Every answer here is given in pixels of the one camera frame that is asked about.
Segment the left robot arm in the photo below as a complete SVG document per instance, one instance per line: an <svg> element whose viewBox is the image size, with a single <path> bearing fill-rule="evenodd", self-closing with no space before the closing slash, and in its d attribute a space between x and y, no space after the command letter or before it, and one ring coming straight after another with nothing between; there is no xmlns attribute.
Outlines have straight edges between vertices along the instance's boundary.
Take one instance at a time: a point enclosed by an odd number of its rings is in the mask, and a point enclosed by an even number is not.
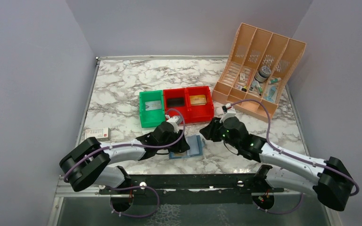
<svg viewBox="0 0 362 226"><path fill-rule="evenodd" d="M130 178L123 167L110 168L110 164L145 160L160 150L183 153L189 149L184 130L163 122L152 132L128 142L103 146L95 137L87 138L69 152L59 166L64 173L64 182L75 192L91 185L105 185L121 194L129 189Z"/></svg>

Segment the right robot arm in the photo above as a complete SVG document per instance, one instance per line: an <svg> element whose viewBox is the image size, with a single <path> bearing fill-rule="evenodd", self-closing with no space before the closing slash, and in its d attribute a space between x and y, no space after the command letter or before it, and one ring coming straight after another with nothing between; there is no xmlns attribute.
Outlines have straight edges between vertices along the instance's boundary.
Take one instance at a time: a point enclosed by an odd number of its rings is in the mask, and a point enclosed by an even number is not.
<svg viewBox="0 0 362 226"><path fill-rule="evenodd" d="M207 140L234 147L238 155L248 160L272 165L267 174L254 177L256 190L264 192L270 187L291 189L315 195L330 209L345 210L354 181L340 159L313 158L281 148L263 137L250 134L237 117L224 121L214 117L199 132Z"/></svg>

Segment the blue leather card holder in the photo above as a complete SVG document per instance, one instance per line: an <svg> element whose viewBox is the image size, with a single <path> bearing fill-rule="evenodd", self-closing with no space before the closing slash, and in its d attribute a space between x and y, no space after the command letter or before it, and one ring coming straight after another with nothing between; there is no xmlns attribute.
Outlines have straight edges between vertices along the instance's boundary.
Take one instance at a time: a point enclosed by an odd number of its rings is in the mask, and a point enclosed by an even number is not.
<svg viewBox="0 0 362 226"><path fill-rule="evenodd" d="M189 150L186 152L188 155L183 158L174 158L172 157L173 153L169 153L169 159L185 159L185 158L192 158L192 157L198 157L203 155L203 149L206 145L206 141L204 138L202 138L200 135L192 135L189 137L186 137L186 141L190 147Z"/></svg>

